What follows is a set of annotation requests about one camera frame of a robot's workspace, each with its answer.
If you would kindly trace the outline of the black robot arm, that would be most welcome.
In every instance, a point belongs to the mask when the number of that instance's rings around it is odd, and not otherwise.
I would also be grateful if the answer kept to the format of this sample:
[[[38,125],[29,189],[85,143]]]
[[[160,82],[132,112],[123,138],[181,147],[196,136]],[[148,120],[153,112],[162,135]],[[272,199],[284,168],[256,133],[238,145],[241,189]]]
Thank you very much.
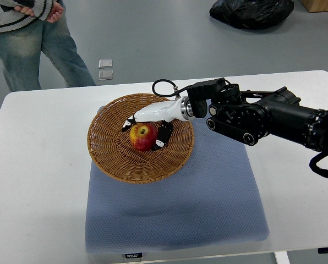
[[[298,143],[318,154],[310,169],[328,179],[328,110],[301,106],[286,87],[274,92],[240,91],[225,78],[186,87],[193,116],[210,117],[212,131],[254,146],[268,135]]]

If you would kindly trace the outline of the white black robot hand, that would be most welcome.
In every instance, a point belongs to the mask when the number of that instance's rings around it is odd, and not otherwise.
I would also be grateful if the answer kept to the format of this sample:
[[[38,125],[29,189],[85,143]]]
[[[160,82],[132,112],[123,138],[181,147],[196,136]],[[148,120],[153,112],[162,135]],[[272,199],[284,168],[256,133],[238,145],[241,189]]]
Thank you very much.
[[[193,110],[187,96],[180,97],[174,101],[162,101],[152,103],[130,116],[122,127],[122,132],[125,132],[133,124],[159,122],[162,124],[157,133],[157,139],[152,147],[153,151],[163,148],[168,142],[173,132],[171,121],[178,119],[184,122],[195,119]]]

